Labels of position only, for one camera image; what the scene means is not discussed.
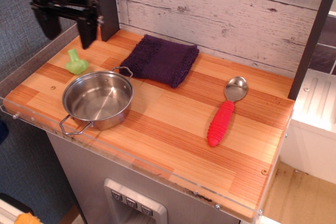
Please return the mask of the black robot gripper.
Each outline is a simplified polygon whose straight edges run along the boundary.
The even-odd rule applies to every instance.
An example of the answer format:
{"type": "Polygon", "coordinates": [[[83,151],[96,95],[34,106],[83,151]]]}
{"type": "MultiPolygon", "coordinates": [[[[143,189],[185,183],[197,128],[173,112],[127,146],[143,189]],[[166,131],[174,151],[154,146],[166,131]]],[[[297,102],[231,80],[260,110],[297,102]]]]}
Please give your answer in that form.
{"type": "Polygon", "coordinates": [[[59,17],[77,20],[83,49],[88,49],[97,38],[97,25],[103,24],[96,0],[31,0],[31,8],[48,39],[61,33],[59,17]]]}

